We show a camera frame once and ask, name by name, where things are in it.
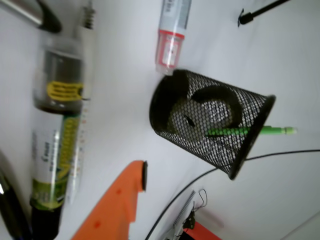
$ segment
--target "orange plastic piece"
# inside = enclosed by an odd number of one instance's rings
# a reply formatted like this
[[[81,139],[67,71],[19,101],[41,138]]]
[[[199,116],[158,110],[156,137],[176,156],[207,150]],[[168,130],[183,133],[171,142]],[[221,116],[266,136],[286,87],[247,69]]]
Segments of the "orange plastic piece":
[[[222,240],[198,222],[195,222],[194,229],[185,229],[184,232],[194,240]]]
[[[134,161],[118,176],[72,240],[128,240],[136,220],[138,193],[146,184],[147,163]]]

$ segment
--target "bottle label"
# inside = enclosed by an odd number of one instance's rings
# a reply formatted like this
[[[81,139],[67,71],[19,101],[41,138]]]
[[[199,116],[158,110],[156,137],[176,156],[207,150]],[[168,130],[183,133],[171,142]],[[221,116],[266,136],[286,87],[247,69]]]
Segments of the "bottle label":
[[[34,117],[31,205],[39,210],[52,210],[64,203],[79,116],[54,114],[36,108]]]
[[[179,50],[179,41],[174,40],[174,36],[167,36],[164,44],[162,63],[169,67],[174,67]]]
[[[160,30],[185,35],[191,0],[163,0]]]
[[[82,99],[83,87],[83,83],[52,81],[48,83],[46,91],[53,100],[71,102],[80,101]]]

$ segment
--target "bottle cap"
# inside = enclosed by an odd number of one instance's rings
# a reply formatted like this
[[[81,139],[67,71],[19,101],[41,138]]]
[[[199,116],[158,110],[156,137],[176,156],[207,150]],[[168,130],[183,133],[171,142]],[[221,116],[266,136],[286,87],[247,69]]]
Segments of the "bottle cap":
[[[59,233],[62,206],[54,210],[32,207],[31,224],[33,240],[54,240]]]

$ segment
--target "white desk surface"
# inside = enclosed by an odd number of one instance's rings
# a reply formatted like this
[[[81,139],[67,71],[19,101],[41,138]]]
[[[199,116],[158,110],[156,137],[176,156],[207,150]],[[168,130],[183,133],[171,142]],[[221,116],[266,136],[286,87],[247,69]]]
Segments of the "white desk surface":
[[[78,1],[48,1],[61,15]],[[271,88],[243,80],[255,25],[237,27],[254,0],[193,0],[179,67],[264,95]],[[143,240],[163,208],[212,166],[157,136],[149,122],[161,0],[97,0],[97,59],[82,184],[66,204],[57,240],[69,240],[118,174],[133,160],[148,162],[147,191],[138,197],[131,240]],[[0,166],[30,214],[32,81],[40,34],[0,8]],[[221,178],[227,178],[222,172]],[[0,218],[0,239],[9,239]]]

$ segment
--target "yellow label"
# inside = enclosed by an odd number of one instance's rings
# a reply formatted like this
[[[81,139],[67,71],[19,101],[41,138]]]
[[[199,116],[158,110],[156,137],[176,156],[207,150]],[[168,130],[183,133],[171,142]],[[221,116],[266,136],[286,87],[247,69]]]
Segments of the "yellow label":
[[[78,125],[78,117],[68,117],[64,120],[60,159],[57,166],[59,169],[59,172],[57,173],[58,181],[68,177],[76,145]]]
[[[50,82],[46,91],[50,98],[61,102],[79,101],[82,98],[83,83]]]

